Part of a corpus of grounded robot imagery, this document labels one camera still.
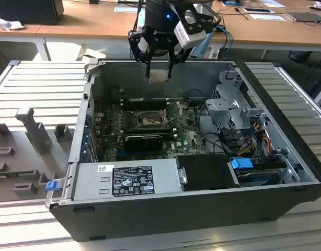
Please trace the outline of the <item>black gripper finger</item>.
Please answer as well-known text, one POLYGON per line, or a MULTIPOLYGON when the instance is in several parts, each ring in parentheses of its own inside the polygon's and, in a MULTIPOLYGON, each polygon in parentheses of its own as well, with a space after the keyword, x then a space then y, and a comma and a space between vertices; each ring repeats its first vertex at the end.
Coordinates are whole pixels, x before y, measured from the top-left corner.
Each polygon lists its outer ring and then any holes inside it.
POLYGON ((129 32, 129 38, 128 42, 130 45, 130 49, 132 51, 132 54, 137 62, 144 63, 146 65, 146 72, 145 77, 150 77, 150 69, 151 69, 151 58, 153 55, 153 50, 145 40, 147 37, 147 29, 143 28, 140 31, 130 31, 129 32), (143 52, 140 47, 139 43, 145 41, 144 44, 146 46, 144 47, 145 51, 143 52))
POLYGON ((169 54, 168 78, 171 78, 173 66, 178 63, 185 63, 186 59, 188 58, 188 49, 181 49, 178 54, 175 54, 174 46, 171 42, 167 43, 167 49, 169 54))

